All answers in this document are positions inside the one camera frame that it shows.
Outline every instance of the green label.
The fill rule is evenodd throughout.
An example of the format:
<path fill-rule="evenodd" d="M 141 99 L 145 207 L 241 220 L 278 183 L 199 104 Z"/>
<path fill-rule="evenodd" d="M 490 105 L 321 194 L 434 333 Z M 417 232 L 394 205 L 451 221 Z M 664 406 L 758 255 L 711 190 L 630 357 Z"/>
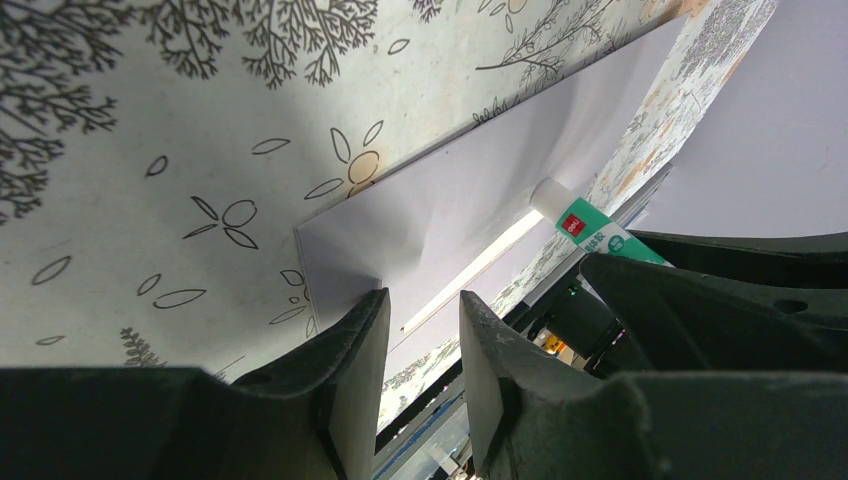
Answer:
<path fill-rule="evenodd" d="M 579 198 L 562 214 L 557 229 L 583 250 L 671 265 L 591 203 Z"/>

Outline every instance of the leaf drawing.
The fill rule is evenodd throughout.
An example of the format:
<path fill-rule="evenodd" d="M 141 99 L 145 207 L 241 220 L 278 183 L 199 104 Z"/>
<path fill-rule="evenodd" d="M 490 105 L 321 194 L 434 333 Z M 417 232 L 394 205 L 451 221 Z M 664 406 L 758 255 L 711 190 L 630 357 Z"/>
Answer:
<path fill-rule="evenodd" d="M 185 290 L 177 290 L 175 292 L 160 295 L 158 298 L 156 298 L 156 301 L 153 302 L 153 306 L 160 310 L 176 308 L 197 300 L 205 293 L 206 290 L 200 288 L 187 288 Z"/>
<path fill-rule="evenodd" d="M 121 340 L 125 340 L 124 348 L 127 349 L 127 356 L 130 357 L 124 362 L 124 365 L 153 368 L 164 367 L 168 364 L 168 362 L 159 362 L 159 357 L 150 351 L 150 344 L 142 339 L 138 332 L 133 332 L 132 327 L 121 329 Z"/>
<path fill-rule="evenodd" d="M 594 45 L 602 41 L 602 15 L 615 0 L 584 0 L 574 13 L 565 19 L 559 18 L 563 7 L 570 0 L 551 0 L 551 5 L 544 16 L 536 21 L 531 29 L 517 33 L 513 46 L 507 49 L 500 63 L 477 67 L 477 70 L 493 70 L 513 65 L 523 65 L 524 74 L 520 84 L 525 88 L 531 86 L 535 91 L 544 89 L 554 81 L 568 75 L 563 69 L 566 65 L 566 55 L 571 48 L 582 41 L 584 45 Z M 506 4 L 500 4 L 492 11 L 500 11 Z M 521 2 L 516 2 L 516 11 L 523 9 Z"/>
<path fill-rule="evenodd" d="M 421 14 L 420 20 L 424 23 L 430 23 L 430 20 L 436 18 L 442 12 L 442 2 L 444 0 L 412 0 L 412 8 Z"/>
<path fill-rule="evenodd" d="M 221 221 L 230 228 L 243 227 L 253 220 L 258 211 L 253 200 L 239 200 L 227 207 Z"/>
<path fill-rule="evenodd" d="M 344 180 L 341 178 L 334 178 L 332 180 L 327 180 L 326 182 L 318 185 L 313 188 L 312 191 L 306 194 L 303 197 L 304 200 L 312 200 L 313 198 L 323 197 L 324 195 L 332 192 L 333 190 L 339 188 L 344 183 Z"/>
<path fill-rule="evenodd" d="M 259 247 L 256 245 L 256 242 L 254 242 L 252 238 L 248 237 L 247 234 L 245 234 L 241 230 L 237 230 L 235 228 L 230 227 L 224 227 L 224 233 L 226 233 L 227 236 L 230 237 L 230 240 L 235 242 L 235 244 L 240 247 L 259 250 Z"/>
<path fill-rule="evenodd" d="M 507 4 L 509 6 L 510 13 L 518 13 L 524 10 L 524 7 L 527 5 L 527 0 L 509 0 Z"/>
<path fill-rule="evenodd" d="M 0 225 L 41 206 L 47 164 L 61 157 L 56 135 L 109 131 L 116 101 L 96 98 L 81 74 L 114 68 L 108 37 L 129 24 L 123 0 L 0 2 Z"/>
<path fill-rule="evenodd" d="M 362 140 L 362 146 L 367 147 L 377 138 L 377 135 L 380 134 L 380 131 L 383 130 L 383 121 L 371 125 L 371 128 L 368 129 L 368 132 L 365 134 L 365 138 Z"/>
<path fill-rule="evenodd" d="M 149 27 L 146 41 L 159 47 L 166 65 L 188 78 L 208 80 L 218 72 L 215 55 L 230 34 L 224 26 L 231 20 L 244 20 L 238 0 L 162 0 L 142 8 L 139 23 Z"/>
<path fill-rule="evenodd" d="M 202 210 L 203 213 L 206 214 L 206 216 L 208 216 L 212 220 L 215 220 L 215 221 L 218 220 L 218 214 L 215 212 L 215 209 L 210 207 L 209 204 L 206 203 L 206 201 L 204 201 L 200 197 L 191 197 L 191 199 L 192 199 L 192 201 L 194 201 L 194 203 L 197 205 L 197 207 L 200 210 Z"/>
<path fill-rule="evenodd" d="M 271 153 L 275 150 L 279 150 L 286 145 L 291 143 L 289 140 L 285 138 L 269 138 L 268 140 L 257 143 L 250 150 L 250 153 L 254 155 L 265 155 L 266 153 Z"/>
<path fill-rule="evenodd" d="M 395 40 L 389 46 L 389 51 L 387 53 L 389 55 L 394 55 L 396 53 L 400 53 L 400 52 L 403 51 L 404 48 L 406 48 L 407 45 L 409 45 L 409 39 L 408 38 L 401 38 L 400 40 Z"/>
<path fill-rule="evenodd" d="M 471 115 L 471 117 L 474 119 L 474 128 L 477 128 L 480 125 L 483 125 L 484 123 L 486 123 L 489 120 L 497 117 L 498 115 L 500 115 L 503 112 L 509 110 L 510 108 L 518 105 L 519 103 L 521 103 L 521 99 L 518 97 L 518 95 L 516 95 L 512 99 L 512 102 L 510 103 L 510 105 L 506 104 L 506 100 L 501 100 L 501 102 L 498 103 L 498 97 L 495 97 L 494 101 L 492 101 L 492 109 L 491 110 L 489 110 L 489 108 L 486 107 L 486 108 L 483 109 L 482 112 L 473 113 Z"/>
<path fill-rule="evenodd" d="M 138 290 L 136 290 L 136 296 L 142 296 L 145 293 L 153 290 L 153 287 L 159 284 L 159 280 L 162 280 L 162 274 L 157 273 L 156 275 L 151 276 L 145 281 L 141 282 L 141 285 L 138 286 Z"/>
<path fill-rule="evenodd" d="M 627 29 L 627 22 L 621 20 L 618 22 L 618 25 L 606 35 L 606 43 L 604 50 L 604 55 L 610 55 L 619 48 L 630 43 L 630 31 Z"/>
<path fill-rule="evenodd" d="M 300 287 L 304 284 L 303 275 L 301 275 L 297 270 L 283 270 L 280 272 L 280 275 L 282 275 L 283 278 L 286 279 L 286 283 L 292 287 Z"/>
<path fill-rule="evenodd" d="M 56 335 L 54 337 L 42 338 L 41 340 L 38 340 L 37 342 L 35 342 L 35 344 L 42 346 L 42 347 L 49 347 L 50 345 L 53 345 L 54 343 L 59 342 L 63 338 L 65 338 L 64 335 Z"/>
<path fill-rule="evenodd" d="M 191 238 L 191 237 L 193 237 L 193 236 L 195 236 L 195 235 L 200 235 L 200 234 L 201 234 L 201 233 L 203 233 L 203 232 L 208 232 L 209 230 L 212 230 L 213 228 L 215 228 L 215 227 L 217 227 L 217 226 L 218 226 L 218 224 L 217 224 L 217 223 L 210 223 L 210 224 L 208 224 L 208 225 L 204 225 L 204 226 L 202 226 L 202 227 L 200 227 L 200 228 L 198 228 L 198 229 L 196 229 L 196 230 L 192 230 L 192 231 L 188 232 L 188 233 L 187 233 L 187 234 L 183 237 L 183 240 L 185 240 L 186 238 Z"/>
<path fill-rule="evenodd" d="M 339 161 L 342 163 L 349 162 L 350 144 L 347 142 L 347 138 L 344 136 L 344 133 L 342 133 L 338 128 L 331 128 L 330 138 L 333 139 L 333 149 L 336 151 L 336 157 Z"/>
<path fill-rule="evenodd" d="M 299 307 L 294 307 L 291 310 L 286 310 L 285 312 L 277 315 L 273 320 L 268 322 L 268 325 L 276 325 L 278 323 L 285 322 L 286 320 L 291 320 L 292 318 L 298 316 L 300 312 L 306 310 L 306 305 L 301 305 Z"/>
<path fill-rule="evenodd" d="M 369 150 L 353 159 L 347 171 L 348 180 L 353 184 L 365 183 L 377 172 L 380 154 Z"/>
<path fill-rule="evenodd" d="M 309 317 L 306 321 L 306 339 L 314 337 L 318 334 L 318 325 L 315 323 L 315 317 Z"/>
<path fill-rule="evenodd" d="M 313 55 L 306 80 L 322 87 L 341 70 L 338 57 L 368 44 L 377 17 L 377 0 L 244 0 L 244 32 L 258 56 L 242 57 L 247 71 L 262 77 L 269 89 L 294 77 L 298 54 Z"/>
<path fill-rule="evenodd" d="M 168 157 L 166 155 L 160 155 L 156 157 L 156 160 L 153 160 L 153 163 L 147 167 L 147 172 L 144 174 L 144 178 L 147 177 L 155 177 L 160 173 L 164 172 L 165 169 L 168 168 Z"/>
<path fill-rule="evenodd" d="M 68 268 L 68 264 L 71 263 L 71 256 L 67 255 L 58 260 L 50 262 L 46 267 L 39 270 L 30 281 L 30 284 L 33 286 L 41 285 L 42 283 L 49 282 L 54 278 L 58 277 L 59 274 L 65 271 Z"/>

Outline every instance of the white surface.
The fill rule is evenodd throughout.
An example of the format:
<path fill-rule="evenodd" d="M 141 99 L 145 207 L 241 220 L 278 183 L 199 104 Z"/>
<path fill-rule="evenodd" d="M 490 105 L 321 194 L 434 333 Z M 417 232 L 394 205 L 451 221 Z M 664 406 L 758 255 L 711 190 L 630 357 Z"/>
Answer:
<path fill-rule="evenodd" d="M 383 285 L 392 292 L 390 350 L 405 342 L 404 357 L 419 358 L 455 334 L 455 314 L 437 332 L 421 327 L 404 335 L 401 327 L 528 213 L 542 179 L 574 188 L 606 164 L 683 22 L 658 28 L 299 226 L 320 327 Z M 390 354 L 386 375 L 405 366 Z"/>
<path fill-rule="evenodd" d="M 790 237 L 848 230 L 848 3 L 783 0 L 636 228 Z"/>
<path fill-rule="evenodd" d="M 458 295 L 461 290 L 468 288 L 472 280 L 497 261 L 504 252 L 518 243 L 540 220 L 542 220 L 542 214 L 531 210 L 521 220 L 515 222 L 494 243 L 486 247 L 483 253 L 478 255 L 470 265 L 465 267 L 456 278 L 451 280 L 451 283 L 433 297 L 424 308 L 419 310 L 409 322 L 401 327 L 403 333 L 412 333 L 415 328 L 427 321 L 437 310 L 442 308 L 448 300 Z"/>
<path fill-rule="evenodd" d="M 562 214 L 572 203 L 580 198 L 568 188 L 552 178 L 542 180 L 530 197 L 530 205 L 545 217 L 545 220 L 556 225 Z"/>

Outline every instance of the glue stick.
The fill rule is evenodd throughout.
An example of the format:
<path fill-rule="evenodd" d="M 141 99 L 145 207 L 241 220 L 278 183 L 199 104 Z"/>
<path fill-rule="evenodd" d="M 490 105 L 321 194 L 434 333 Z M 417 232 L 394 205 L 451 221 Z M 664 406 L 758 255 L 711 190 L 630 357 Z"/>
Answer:
<path fill-rule="evenodd" d="M 530 197 L 530 205 L 556 225 L 578 247 L 633 260 L 672 266 L 638 238 L 554 179 L 546 178 Z"/>

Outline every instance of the black mechanism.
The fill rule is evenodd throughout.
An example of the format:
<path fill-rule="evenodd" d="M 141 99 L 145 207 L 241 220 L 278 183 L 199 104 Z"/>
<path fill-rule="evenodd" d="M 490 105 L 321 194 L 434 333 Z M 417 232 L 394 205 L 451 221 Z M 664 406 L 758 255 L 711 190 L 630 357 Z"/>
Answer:
<path fill-rule="evenodd" d="M 601 381 L 539 350 L 475 294 L 463 292 L 460 308 L 484 478 L 844 478 L 844 375 L 626 372 Z"/>
<path fill-rule="evenodd" d="M 677 268 L 592 254 L 601 300 L 573 269 L 505 321 L 462 292 L 462 363 L 376 439 L 387 290 L 232 385 L 0 370 L 0 478 L 389 480 L 463 402 L 483 478 L 845 478 L 848 234 L 636 235 Z M 528 340 L 545 326 L 582 370 Z"/>
<path fill-rule="evenodd" d="M 196 368 L 0 370 L 0 478 L 371 478 L 388 290 L 228 386 Z"/>
<path fill-rule="evenodd" d="M 581 273 L 624 324 L 650 366 L 658 370 L 848 370 L 848 290 L 834 288 L 839 275 L 822 260 L 834 259 L 841 266 L 842 279 L 848 277 L 848 264 L 843 263 L 848 257 L 833 250 L 836 243 L 848 244 L 847 236 L 777 241 L 660 234 L 651 238 L 657 253 L 672 263 L 677 260 L 676 265 L 708 265 L 709 271 L 730 272 L 756 283 L 589 255 L 580 266 Z M 748 245 L 744 253 L 737 250 L 741 244 Z M 783 248 L 772 248 L 778 245 Z M 790 250 L 792 245 L 801 250 Z M 692 255 L 685 254 L 687 249 Z M 722 252 L 732 252 L 724 262 Z M 747 269 L 744 258 L 753 259 Z M 820 272 L 821 280 L 816 282 L 807 268 Z M 796 283 L 788 272 L 804 278 L 797 283 L 806 287 L 786 287 Z M 771 278 L 776 286 L 769 284 Z"/>

